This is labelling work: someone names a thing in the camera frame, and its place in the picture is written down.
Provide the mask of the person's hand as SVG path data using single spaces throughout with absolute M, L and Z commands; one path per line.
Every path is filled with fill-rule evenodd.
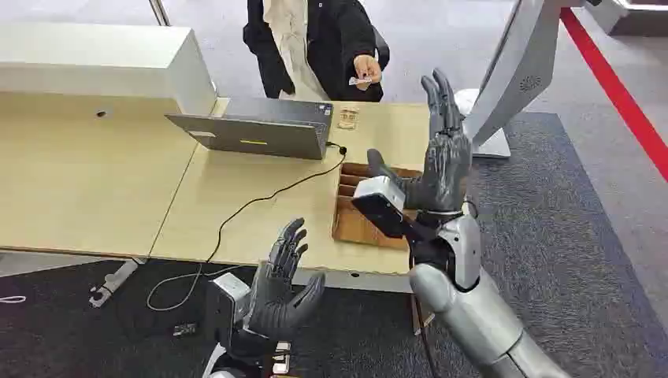
M 378 60 L 374 56 L 368 54 L 358 55 L 354 58 L 353 64 L 358 78 L 355 86 L 359 90 L 366 91 L 371 84 L 381 81 L 382 71 Z

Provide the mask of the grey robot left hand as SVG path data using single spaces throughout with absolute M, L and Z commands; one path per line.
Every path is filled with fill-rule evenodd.
M 302 241 L 307 235 L 304 224 L 300 217 L 284 227 L 254 276 L 245 327 L 272 341 L 289 340 L 315 313 L 325 291 L 326 275 L 317 272 L 299 293 L 292 292 L 299 261 L 308 250 Z

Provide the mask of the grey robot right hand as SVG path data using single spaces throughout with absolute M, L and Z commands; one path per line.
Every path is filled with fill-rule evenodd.
M 369 172 L 372 176 L 388 177 L 404 193 L 407 209 L 459 211 L 466 199 L 472 164 L 472 144 L 464 132 L 464 116 L 442 70 L 435 68 L 431 76 L 423 76 L 421 85 L 429 108 L 429 142 L 421 176 L 397 176 L 376 149 L 367 150 Z

